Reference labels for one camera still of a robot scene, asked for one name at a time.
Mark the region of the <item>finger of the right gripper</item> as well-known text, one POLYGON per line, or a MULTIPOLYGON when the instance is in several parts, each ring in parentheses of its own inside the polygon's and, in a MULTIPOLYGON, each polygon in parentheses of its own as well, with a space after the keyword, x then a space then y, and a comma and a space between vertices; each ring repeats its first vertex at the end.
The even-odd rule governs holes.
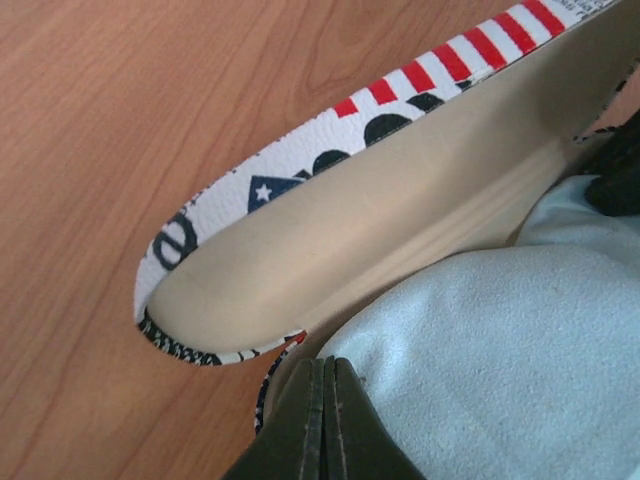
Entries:
POLYGON ((594 158, 596 176, 586 201, 610 217, 639 214, 639 111, 609 138, 594 158))

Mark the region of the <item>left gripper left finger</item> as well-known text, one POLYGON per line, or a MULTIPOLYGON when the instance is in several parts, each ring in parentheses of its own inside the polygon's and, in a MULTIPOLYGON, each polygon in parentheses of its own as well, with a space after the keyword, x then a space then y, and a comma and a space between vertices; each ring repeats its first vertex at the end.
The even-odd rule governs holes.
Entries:
POLYGON ((297 364, 257 438, 226 479, 318 479, 324 410, 324 364, 297 364))

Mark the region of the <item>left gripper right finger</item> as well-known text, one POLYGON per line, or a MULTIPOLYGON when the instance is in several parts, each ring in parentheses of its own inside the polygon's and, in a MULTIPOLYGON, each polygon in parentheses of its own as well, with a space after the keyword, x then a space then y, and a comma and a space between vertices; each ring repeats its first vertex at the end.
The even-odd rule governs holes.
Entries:
POLYGON ((424 477, 387 432, 347 359, 326 359, 323 387, 323 479, 424 477))

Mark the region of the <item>flag print glasses case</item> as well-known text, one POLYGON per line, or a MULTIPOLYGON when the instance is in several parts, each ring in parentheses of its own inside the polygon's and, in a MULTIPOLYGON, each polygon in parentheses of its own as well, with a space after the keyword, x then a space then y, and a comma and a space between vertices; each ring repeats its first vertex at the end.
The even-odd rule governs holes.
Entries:
POLYGON ((498 248, 606 137, 635 1, 524 1, 254 154, 141 260, 134 316, 199 366, 297 352, 452 254, 498 248))

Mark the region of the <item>light blue cleaning cloth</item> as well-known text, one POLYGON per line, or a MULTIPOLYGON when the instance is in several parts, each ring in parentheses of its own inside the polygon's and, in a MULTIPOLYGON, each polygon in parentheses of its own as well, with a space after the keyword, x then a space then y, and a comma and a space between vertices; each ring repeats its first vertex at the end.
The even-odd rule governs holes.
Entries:
POLYGON ((514 245, 462 253, 349 320, 344 357, 430 479, 639 475, 639 220, 544 196, 514 245))

